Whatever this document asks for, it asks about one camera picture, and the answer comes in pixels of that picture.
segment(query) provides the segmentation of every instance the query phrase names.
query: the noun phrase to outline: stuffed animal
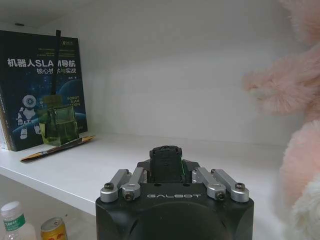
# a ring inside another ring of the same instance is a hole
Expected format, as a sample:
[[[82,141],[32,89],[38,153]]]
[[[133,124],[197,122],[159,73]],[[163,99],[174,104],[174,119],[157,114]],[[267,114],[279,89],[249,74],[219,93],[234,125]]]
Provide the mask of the stuffed animal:
[[[284,199],[292,207],[299,240],[320,240],[320,0],[280,0],[297,37],[310,50],[284,57],[243,77],[244,88],[272,114],[304,111],[280,169]]]

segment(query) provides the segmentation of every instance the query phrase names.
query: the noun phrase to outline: plastic bottle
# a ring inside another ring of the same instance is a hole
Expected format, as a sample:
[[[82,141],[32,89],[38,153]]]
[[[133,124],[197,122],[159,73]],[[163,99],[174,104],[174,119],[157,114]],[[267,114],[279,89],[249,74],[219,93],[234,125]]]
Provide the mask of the plastic bottle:
[[[37,240],[34,226],[26,223],[21,203],[10,202],[1,208],[6,234],[3,240]]]

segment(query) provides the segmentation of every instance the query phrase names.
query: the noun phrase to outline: glass perfume bottle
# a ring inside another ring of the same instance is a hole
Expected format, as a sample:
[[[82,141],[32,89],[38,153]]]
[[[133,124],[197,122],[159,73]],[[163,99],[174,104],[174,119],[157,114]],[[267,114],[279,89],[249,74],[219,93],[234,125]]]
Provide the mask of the glass perfume bottle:
[[[63,105],[61,95],[43,98],[47,107],[37,111],[43,143],[60,146],[79,138],[74,107]]]

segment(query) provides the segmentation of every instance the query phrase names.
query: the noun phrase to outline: robot illustration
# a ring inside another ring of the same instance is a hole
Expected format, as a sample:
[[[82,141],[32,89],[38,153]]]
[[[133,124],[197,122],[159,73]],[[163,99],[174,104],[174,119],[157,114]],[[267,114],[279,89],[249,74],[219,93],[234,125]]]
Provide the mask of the robot illustration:
[[[31,123],[34,116],[36,115],[34,107],[37,104],[37,100],[32,95],[24,96],[22,103],[24,107],[20,108],[18,112],[18,126],[22,126],[20,139],[26,139],[28,137],[27,124]],[[41,134],[39,124],[36,123],[34,126],[34,131],[36,134]]]

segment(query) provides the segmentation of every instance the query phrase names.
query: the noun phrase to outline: metal linkage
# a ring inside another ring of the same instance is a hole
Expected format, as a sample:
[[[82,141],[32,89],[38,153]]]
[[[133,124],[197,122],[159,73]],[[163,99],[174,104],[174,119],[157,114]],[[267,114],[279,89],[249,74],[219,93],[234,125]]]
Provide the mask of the metal linkage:
[[[140,197],[141,189],[139,183],[147,181],[147,172],[143,167],[137,167],[129,182],[122,186],[122,196],[128,202]]]
[[[128,169],[119,169],[110,182],[107,182],[100,190],[100,198],[104,203],[114,202],[119,198],[119,188],[127,183],[131,177]]]
[[[249,201],[249,190],[241,182],[236,182],[222,169],[211,170],[212,176],[226,186],[230,193],[231,199],[238,203],[246,203]]]
[[[203,183],[207,195],[217,201],[223,201],[226,197],[226,187],[218,182],[204,167],[197,167],[192,171],[192,183]]]

